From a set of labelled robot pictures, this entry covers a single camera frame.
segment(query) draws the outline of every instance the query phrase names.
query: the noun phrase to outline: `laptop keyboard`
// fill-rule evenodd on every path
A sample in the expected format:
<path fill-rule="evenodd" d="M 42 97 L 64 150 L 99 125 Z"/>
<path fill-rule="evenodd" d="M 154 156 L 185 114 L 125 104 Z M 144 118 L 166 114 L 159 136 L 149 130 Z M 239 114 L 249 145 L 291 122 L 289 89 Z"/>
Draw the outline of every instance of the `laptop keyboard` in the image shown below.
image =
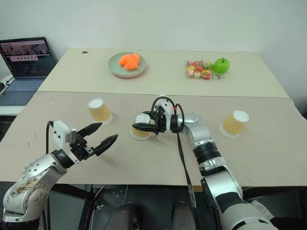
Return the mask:
<path fill-rule="evenodd" d="M 14 80 L 6 91 L 37 91 L 43 81 L 44 80 Z"/>

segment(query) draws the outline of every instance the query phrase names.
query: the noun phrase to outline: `green plate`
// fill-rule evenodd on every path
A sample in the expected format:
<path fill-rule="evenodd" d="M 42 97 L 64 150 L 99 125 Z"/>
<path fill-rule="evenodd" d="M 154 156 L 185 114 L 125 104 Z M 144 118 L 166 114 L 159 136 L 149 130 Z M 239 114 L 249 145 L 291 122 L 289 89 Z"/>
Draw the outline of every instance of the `green plate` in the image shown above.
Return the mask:
<path fill-rule="evenodd" d="M 120 78 L 134 78 L 136 76 L 139 76 L 140 74 L 142 74 L 145 71 L 146 68 L 146 62 L 145 59 L 140 56 L 140 61 L 138 63 L 138 68 L 134 69 L 134 70 L 127 70 L 124 68 L 124 66 L 119 65 L 119 60 L 121 59 L 122 56 L 126 55 L 126 54 L 131 54 L 128 52 L 125 53 L 119 53 L 119 54 L 115 54 L 113 57 L 110 58 L 109 60 L 109 69 L 110 71 L 117 77 Z"/>

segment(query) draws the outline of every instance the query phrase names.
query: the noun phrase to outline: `laptop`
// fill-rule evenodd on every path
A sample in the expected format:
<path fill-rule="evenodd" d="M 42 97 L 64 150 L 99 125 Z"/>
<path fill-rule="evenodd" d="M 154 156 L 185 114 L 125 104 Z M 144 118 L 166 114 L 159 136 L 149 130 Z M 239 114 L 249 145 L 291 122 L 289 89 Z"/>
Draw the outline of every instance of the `laptop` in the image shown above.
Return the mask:
<path fill-rule="evenodd" d="M 2 40 L 0 53 L 15 78 L 0 95 L 0 106 L 26 105 L 56 65 L 47 40 Z"/>

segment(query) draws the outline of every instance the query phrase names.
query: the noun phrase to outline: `white wall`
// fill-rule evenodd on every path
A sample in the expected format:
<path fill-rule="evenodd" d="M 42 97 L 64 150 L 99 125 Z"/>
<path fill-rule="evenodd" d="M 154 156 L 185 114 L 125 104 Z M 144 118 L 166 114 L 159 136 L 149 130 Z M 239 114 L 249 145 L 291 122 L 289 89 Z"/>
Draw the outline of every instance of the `white wall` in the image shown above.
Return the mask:
<path fill-rule="evenodd" d="M 46 36 L 57 59 L 69 46 L 260 53 L 304 112 L 306 13 L 306 0 L 0 0 L 0 39 Z"/>

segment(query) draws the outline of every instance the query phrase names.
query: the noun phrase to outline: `laptop screen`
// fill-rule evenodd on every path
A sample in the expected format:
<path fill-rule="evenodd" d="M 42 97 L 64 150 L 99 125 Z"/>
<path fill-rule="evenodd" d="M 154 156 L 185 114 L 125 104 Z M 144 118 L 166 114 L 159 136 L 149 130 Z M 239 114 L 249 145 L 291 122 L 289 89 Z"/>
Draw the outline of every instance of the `laptop screen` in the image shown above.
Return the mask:
<path fill-rule="evenodd" d="M 46 78 L 56 65 L 44 37 L 0 41 L 0 53 L 16 79 Z"/>

